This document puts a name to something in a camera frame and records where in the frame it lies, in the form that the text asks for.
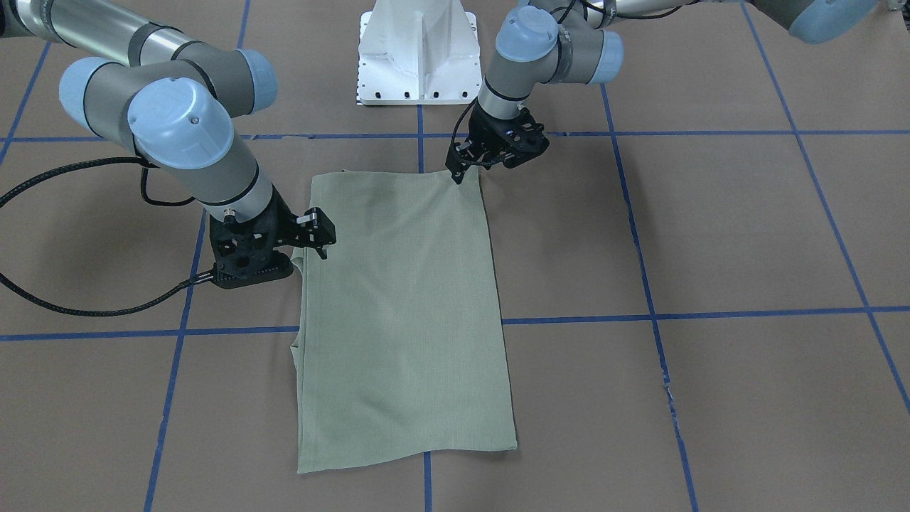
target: light blue cap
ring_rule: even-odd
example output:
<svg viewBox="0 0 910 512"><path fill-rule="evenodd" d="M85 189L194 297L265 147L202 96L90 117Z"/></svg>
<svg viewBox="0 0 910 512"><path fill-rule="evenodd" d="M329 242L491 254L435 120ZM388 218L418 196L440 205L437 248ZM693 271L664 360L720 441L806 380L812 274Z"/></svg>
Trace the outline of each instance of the light blue cap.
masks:
<svg viewBox="0 0 910 512"><path fill-rule="evenodd" d="M806 43L825 43L859 23L878 0L815 0L790 25L790 35Z"/></svg>
<svg viewBox="0 0 910 512"><path fill-rule="evenodd" d="M189 78L162 78L143 87L126 119L146 156L174 169L208 167L224 158L234 141L228 112Z"/></svg>
<svg viewBox="0 0 910 512"><path fill-rule="evenodd" d="M247 60L249 74L253 76L253 109L249 113L270 107L278 97L278 77L275 75L275 68L268 62L266 56L256 50L238 48L237 51Z"/></svg>
<svg viewBox="0 0 910 512"><path fill-rule="evenodd" d="M86 88L92 75L105 64L115 64L113 60L107 60L100 56L88 56L80 58L73 64L69 65L63 76L60 77L59 97L63 110L69 114L69 117L76 120L77 123L91 129L86 120Z"/></svg>
<svg viewBox="0 0 910 512"><path fill-rule="evenodd" d="M515 7L496 35L496 51L513 62L531 62L550 53L559 33L547 11L532 5Z"/></svg>
<svg viewBox="0 0 910 512"><path fill-rule="evenodd" d="M625 47L622 45L622 38L615 32L603 32L603 49L601 50L601 60L597 63L597 69L594 70L594 76L591 77L589 84L606 84L616 78L622 67L622 60L625 58Z"/></svg>

